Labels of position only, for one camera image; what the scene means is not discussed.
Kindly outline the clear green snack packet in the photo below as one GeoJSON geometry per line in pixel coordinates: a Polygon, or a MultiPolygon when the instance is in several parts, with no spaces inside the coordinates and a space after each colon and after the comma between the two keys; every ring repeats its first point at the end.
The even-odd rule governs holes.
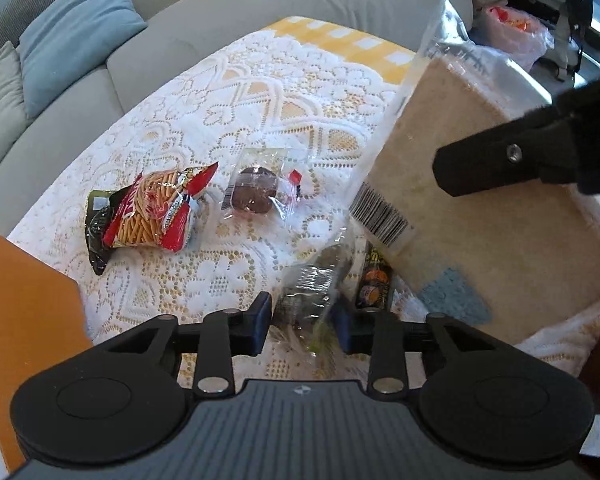
{"type": "Polygon", "coordinates": [[[334,342],[329,317],[354,253],[355,236],[346,223],[309,260],[287,270],[272,318],[277,341],[312,361],[327,356],[334,342]]]}

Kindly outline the sliced bread bag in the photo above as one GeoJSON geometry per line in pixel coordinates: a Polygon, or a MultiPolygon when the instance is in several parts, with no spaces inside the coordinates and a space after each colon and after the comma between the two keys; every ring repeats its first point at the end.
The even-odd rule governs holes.
{"type": "Polygon", "coordinates": [[[438,148],[550,104],[440,0],[344,200],[418,299],[516,344],[600,314],[600,203],[540,180],[465,196],[438,187],[438,148]]]}

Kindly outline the black orange snack packet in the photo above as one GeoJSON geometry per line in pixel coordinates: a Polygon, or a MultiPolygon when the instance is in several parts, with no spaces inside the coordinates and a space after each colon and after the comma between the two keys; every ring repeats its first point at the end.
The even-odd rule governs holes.
{"type": "Polygon", "coordinates": [[[359,311],[388,311],[392,300],[393,268],[370,243],[366,253],[353,307],[359,311]]]}

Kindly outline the pink plastic bag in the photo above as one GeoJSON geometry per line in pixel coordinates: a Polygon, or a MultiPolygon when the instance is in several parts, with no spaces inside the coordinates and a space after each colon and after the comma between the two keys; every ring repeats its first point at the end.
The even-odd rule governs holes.
{"type": "Polygon", "coordinates": [[[487,6],[477,18],[478,38],[506,54],[527,72],[547,51],[554,37],[534,16],[509,6],[487,6]]]}

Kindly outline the red noodle snack packet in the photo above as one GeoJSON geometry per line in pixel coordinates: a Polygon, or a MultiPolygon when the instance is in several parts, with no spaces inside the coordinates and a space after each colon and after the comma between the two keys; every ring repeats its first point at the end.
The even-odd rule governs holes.
{"type": "Polygon", "coordinates": [[[198,198],[216,170],[215,162],[201,170],[139,174],[124,194],[102,241],[110,248],[157,247],[179,252],[189,242],[199,211],[198,198]]]}

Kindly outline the chocolate muffin packet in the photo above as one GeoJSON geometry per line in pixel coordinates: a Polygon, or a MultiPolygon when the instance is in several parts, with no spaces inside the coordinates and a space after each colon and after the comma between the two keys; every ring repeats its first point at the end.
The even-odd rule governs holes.
{"type": "Polygon", "coordinates": [[[302,148],[245,148],[225,189],[222,216],[287,221],[300,200],[308,162],[302,148]]]}

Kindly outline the yellow checked tablecloth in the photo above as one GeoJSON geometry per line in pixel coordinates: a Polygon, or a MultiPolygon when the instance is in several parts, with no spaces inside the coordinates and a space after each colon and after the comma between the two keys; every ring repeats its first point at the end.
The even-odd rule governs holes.
{"type": "Polygon", "coordinates": [[[271,25],[276,37],[291,37],[304,46],[336,54],[343,61],[366,66],[388,84],[400,84],[415,52],[393,42],[314,18],[290,16],[271,25]]]}

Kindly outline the black dark packet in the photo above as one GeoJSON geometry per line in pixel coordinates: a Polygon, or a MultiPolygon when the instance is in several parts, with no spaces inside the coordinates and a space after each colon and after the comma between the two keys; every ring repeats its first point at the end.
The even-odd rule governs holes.
{"type": "Polygon", "coordinates": [[[104,242],[104,236],[123,200],[125,188],[119,191],[94,190],[87,197],[85,244],[88,261],[96,275],[102,275],[114,248],[104,242]]]}

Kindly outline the orange cardboard box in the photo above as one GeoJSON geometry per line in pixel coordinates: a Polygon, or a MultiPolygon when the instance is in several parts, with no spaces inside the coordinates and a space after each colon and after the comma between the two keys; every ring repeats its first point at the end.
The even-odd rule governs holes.
{"type": "Polygon", "coordinates": [[[9,472],[24,463],[9,416],[16,390],[91,346],[78,284],[0,235],[0,451],[9,472]]]}

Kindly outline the beige fabric sofa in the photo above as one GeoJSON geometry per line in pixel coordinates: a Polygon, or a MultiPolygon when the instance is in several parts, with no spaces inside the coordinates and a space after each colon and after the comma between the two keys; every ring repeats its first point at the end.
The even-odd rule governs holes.
{"type": "MultiPolygon", "coordinates": [[[[368,32],[415,49],[440,0],[133,0],[145,29],[50,103],[0,156],[0,234],[112,124],[232,41],[287,16],[368,32]]],[[[465,23],[471,0],[451,0],[465,23]]]]}

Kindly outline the blue cushion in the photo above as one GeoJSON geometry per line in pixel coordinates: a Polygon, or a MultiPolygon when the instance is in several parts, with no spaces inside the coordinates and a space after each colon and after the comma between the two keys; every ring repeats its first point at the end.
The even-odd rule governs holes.
{"type": "Polygon", "coordinates": [[[55,0],[19,38],[27,116],[37,118],[146,27],[132,0],[55,0]]]}

